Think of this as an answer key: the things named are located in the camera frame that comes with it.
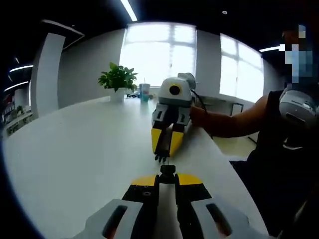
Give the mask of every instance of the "white flower pot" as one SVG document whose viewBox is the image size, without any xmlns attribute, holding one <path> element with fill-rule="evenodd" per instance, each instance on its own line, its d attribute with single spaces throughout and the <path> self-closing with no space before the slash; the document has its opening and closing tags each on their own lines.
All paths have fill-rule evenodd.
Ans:
<svg viewBox="0 0 319 239">
<path fill-rule="evenodd" d="M 122 103 L 124 101 L 125 88 L 119 88 L 116 92 L 114 89 L 110 90 L 110 101 L 114 103 Z"/>
</svg>

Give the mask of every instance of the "ceiling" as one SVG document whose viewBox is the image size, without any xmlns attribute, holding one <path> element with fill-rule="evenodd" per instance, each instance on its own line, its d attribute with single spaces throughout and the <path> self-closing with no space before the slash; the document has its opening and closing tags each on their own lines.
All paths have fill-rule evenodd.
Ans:
<svg viewBox="0 0 319 239">
<path fill-rule="evenodd" d="M 282 31 L 298 23 L 310 21 L 307 8 L 294 1 L 248 3 L 223 0 L 129 0 L 139 21 L 172 21 L 197 26 L 197 29 L 236 38 L 256 50 L 278 46 Z M 81 41 L 107 31 L 124 28 L 131 22 L 120 0 L 14 2 L 8 7 L 12 20 L 7 21 L 7 72 L 15 67 L 32 64 L 37 49 L 48 31 L 67 36 L 67 43 L 78 35 L 60 27 L 41 23 L 49 19 L 70 26 L 85 34 Z M 263 57 L 279 72 L 284 72 L 282 52 L 264 52 Z M 30 72 L 12 81 L 6 77 L 4 88 L 28 81 Z"/>
</svg>

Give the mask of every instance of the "green leaves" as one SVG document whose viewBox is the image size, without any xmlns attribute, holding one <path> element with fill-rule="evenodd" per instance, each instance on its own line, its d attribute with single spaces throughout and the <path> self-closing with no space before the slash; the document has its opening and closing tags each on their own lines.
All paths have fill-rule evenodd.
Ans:
<svg viewBox="0 0 319 239">
<path fill-rule="evenodd" d="M 137 79 L 137 73 L 133 73 L 134 68 L 129 69 L 127 67 L 118 66 L 113 62 L 110 62 L 110 71 L 102 71 L 102 75 L 98 79 L 98 83 L 105 89 L 114 88 L 116 92 L 119 88 L 127 88 L 132 91 L 137 89 L 134 81 Z"/>
</svg>

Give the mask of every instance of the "black sleeveless shirt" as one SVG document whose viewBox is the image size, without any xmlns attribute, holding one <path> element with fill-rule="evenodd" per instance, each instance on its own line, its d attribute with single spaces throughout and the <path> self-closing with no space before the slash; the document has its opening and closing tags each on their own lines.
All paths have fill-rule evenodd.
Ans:
<svg viewBox="0 0 319 239">
<path fill-rule="evenodd" d="M 283 91 L 270 92 L 256 149 L 247 162 L 265 174 L 311 180 L 319 175 L 318 127 L 311 132 L 297 132 L 282 117 L 279 98 Z M 294 150 L 285 147 L 293 141 Z"/>
</svg>

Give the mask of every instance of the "tabletop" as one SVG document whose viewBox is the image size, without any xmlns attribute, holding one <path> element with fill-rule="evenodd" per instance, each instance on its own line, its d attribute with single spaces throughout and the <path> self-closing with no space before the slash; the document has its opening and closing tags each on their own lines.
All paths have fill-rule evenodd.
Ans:
<svg viewBox="0 0 319 239">
<path fill-rule="evenodd" d="M 4 141 L 4 162 L 24 211 L 45 238 L 72 237 L 86 219 L 113 198 L 122 198 L 134 178 L 158 174 L 151 141 L 156 103 L 100 98 L 34 120 Z M 191 127 L 169 159 L 177 172 L 200 178 L 267 234 L 244 184 L 203 129 Z M 154 238 L 181 238 L 174 186 L 161 185 Z"/>
</svg>

